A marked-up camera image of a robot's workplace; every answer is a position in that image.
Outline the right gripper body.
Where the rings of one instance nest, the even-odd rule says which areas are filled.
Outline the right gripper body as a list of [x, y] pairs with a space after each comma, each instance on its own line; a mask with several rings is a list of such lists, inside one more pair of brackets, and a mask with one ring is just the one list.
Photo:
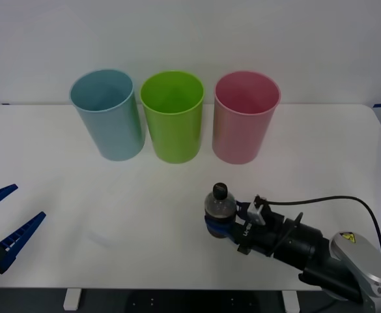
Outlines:
[[287, 238], [285, 217], [273, 211], [237, 211], [233, 222], [233, 241], [243, 254], [270, 257]]

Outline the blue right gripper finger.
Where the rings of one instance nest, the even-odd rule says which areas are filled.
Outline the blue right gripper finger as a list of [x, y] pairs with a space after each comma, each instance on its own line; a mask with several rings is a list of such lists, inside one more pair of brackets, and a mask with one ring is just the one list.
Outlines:
[[209, 215], [205, 215], [205, 224], [208, 231], [214, 237], [226, 238], [232, 241], [237, 246], [237, 251], [244, 255], [249, 254], [249, 245], [243, 233], [245, 226], [241, 225], [234, 220], [216, 220]]
[[239, 219], [245, 222], [251, 221], [247, 213], [250, 205], [251, 205], [251, 202], [240, 202], [240, 201], [236, 202], [236, 208], [237, 208], [236, 215], [238, 216]]

